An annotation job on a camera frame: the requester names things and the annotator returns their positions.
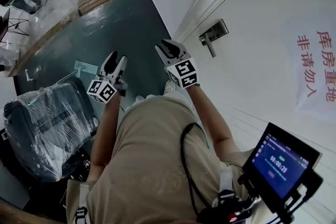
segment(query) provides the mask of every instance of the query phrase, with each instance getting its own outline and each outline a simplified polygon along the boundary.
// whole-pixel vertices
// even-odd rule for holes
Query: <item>display screen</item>
[[[266,136],[252,163],[280,198],[291,190],[309,164],[272,135]]]

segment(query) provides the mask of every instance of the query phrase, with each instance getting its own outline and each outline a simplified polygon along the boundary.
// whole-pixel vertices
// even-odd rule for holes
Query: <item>door handle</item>
[[[216,57],[216,51],[212,44],[212,41],[219,39],[220,37],[223,37],[229,33],[227,30],[227,27],[221,19],[219,22],[217,22],[213,27],[209,28],[206,32],[201,34],[198,38],[203,46],[207,46],[212,58]]]

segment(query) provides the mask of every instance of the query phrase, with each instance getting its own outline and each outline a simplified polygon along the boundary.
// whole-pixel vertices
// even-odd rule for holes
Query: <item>plastic-wrapped chair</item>
[[[75,169],[67,161],[98,125],[78,79],[20,95],[4,111],[16,157],[31,175],[45,182],[59,181]]]

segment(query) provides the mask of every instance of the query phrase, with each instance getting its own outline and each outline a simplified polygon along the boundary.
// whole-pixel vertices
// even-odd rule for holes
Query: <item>beige shirt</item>
[[[90,183],[87,197],[92,224],[170,223],[194,220],[188,182],[180,157],[184,128],[196,122],[194,114],[179,101],[153,97],[133,106],[120,124],[112,159],[99,180]],[[222,163],[193,128],[185,139],[188,168],[209,204],[217,197],[222,167],[233,170],[233,189],[243,199],[247,191],[238,185],[246,157],[227,156]],[[79,182],[70,180],[67,219],[72,223],[78,209]],[[204,208],[195,195],[199,211]]]

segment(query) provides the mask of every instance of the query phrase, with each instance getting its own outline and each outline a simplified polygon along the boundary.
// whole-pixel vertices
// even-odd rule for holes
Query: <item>door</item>
[[[331,223],[336,214],[336,121],[296,110],[296,79],[281,30],[289,17],[321,8],[336,12],[335,0],[225,0],[184,41],[241,150],[253,148],[272,122],[323,153],[316,171],[324,183],[297,211],[296,223]],[[213,42],[212,58],[198,37],[219,19],[229,33]]]

